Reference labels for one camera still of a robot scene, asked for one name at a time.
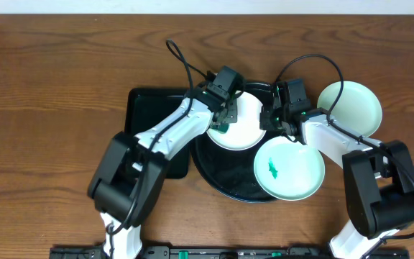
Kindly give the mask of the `white plate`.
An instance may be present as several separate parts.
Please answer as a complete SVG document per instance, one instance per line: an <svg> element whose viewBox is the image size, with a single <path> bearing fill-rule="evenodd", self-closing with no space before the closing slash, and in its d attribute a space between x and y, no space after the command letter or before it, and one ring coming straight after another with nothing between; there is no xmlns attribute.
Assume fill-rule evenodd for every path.
<svg viewBox="0 0 414 259"><path fill-rule="evenodd" d="M207 131L207 135L214 143L233 151L251 148L265 135L265 131L259 128L262 102L257 97L244 92L237 100L237 108L237 122L230 124L225 133L215 129Z"/></svg>

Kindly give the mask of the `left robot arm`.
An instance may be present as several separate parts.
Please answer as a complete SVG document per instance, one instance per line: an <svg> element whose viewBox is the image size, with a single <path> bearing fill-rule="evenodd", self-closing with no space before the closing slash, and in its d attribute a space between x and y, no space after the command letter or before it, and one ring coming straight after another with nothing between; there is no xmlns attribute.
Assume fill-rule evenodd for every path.
<svg viewBox="0 0 414 259"><path fill-rule="evenodd" d="M157 203L170 161L240 94L215 85L196 87L154 127L134 136L119 132L111 139L87 190L105 224L107 258L138 256L142 223Z"/></svg>

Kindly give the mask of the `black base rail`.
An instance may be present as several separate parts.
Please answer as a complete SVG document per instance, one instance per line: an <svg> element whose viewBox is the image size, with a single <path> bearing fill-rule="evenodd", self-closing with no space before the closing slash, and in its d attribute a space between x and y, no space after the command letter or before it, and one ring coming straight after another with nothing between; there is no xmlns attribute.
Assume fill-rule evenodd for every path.
<svg viewBox="0 0 414 259"><path fill-rule="evenodd" d="M261 258L333 258L329 250L321 247L290 246L285 248L225 248L225 247L168 247L141 246L129 255L117 247L110 253L102 246L56 246L50 249L49 259L261 259Z"/></svg>

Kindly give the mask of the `black round tray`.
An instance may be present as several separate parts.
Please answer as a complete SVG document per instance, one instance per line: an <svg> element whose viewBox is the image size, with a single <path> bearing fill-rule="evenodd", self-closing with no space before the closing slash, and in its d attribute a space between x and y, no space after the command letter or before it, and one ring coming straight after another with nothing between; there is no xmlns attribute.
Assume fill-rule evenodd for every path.
<svg viewBox="0 0 414 259"><path fill-rule="evenodd" d="M272 87L268 83L250 81L244 92L257 97L263 106L273 103ZM277 198L258 184L253 164L258 149L274 137L284 136L265 131L264 137L253 147L233 151L218 146L206 132L194 139L190 151L199 173L217 191L239 201L268 202Z"/></svg>

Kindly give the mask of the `light green plate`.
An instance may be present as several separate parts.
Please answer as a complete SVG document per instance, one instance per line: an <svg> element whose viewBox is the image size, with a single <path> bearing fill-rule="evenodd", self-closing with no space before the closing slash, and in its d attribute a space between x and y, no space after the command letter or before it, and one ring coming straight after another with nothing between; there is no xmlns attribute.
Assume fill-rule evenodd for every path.
<svg viewBox="0 0 414 259"><path fill-rule="evenodd" d="M354 81L344 81L330 118L338 128L350 131L356 137L369 137L380 127L382 107L369 88Z"/></svg>
<svg viewBox="0 0 414 259"><path fill-rule="evenodd" d="M319 151L285 137L266 141L254 157L253 169L262 189L285 201L308 198L325 178L325 163Z"/></svg>

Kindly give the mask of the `black rectangular tray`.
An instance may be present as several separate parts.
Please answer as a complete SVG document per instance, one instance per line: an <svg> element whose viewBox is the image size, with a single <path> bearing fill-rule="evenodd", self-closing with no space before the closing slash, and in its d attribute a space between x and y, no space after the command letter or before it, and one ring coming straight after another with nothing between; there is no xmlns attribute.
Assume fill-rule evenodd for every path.
<svg viewBox="0 0 414 259"><path fill-rule="evenodd" d="M184 88L133 88L128 95L124 132L135 136L172 114L181 104ZM189 147L170 161L166 178L181 179L188 174Z"/></svg>

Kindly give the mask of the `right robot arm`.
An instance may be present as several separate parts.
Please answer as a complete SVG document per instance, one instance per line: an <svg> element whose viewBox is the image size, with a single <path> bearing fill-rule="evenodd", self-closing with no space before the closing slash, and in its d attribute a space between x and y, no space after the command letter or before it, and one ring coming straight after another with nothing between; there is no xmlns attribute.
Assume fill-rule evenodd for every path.
<svg viewBox="0 0 414 259"><path fill-rule="evenodd" d="M329 243L333 257L371 258L388 240L414 238L414 165L403 142L363 137L322 108L264 106L259 125L342 168L349 221Z"/></svg>

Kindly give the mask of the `green sponge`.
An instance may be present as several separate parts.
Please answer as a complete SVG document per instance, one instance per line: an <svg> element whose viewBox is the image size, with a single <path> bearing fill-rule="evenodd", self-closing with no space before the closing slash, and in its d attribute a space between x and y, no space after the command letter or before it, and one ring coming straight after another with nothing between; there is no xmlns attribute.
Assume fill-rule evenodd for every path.
<svg viewBox="0 0 414 259"><path fill-rule="evenodd" d="M229 130L229 124L213 124L211 126L211 129L216 130L221 134L225 134Z"/></svg>

